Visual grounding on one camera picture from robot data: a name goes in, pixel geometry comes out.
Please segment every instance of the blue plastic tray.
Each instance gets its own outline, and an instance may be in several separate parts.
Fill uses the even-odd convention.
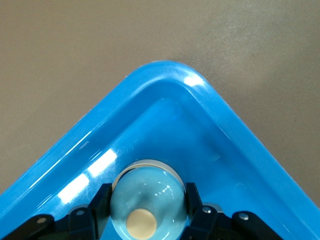
[[[0,238],[37,214],[88,204],[130,163],[154,159],[226,215],[251,211],[284,239],[320,239],[320,211],[195,70],[135,70],[0,196]],[[102,239],[120,239],[108,222]]]

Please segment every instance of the light blue cup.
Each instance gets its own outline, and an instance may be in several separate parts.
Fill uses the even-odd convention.
[[[156,229],[147,238],[135,238],[127,229],[129,215],[141,209],[150,212],[156,220]],[[176,240],[187,219],[185,190],[172,174],[161,168],[132,169],[122,176],[113,190],[110,216],[123,240]]]

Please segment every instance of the beige table surface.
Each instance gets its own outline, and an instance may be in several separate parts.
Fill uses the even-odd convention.
[[[0,1],[0,193],[126,75],[185,63],[320,206],[320,1]]]

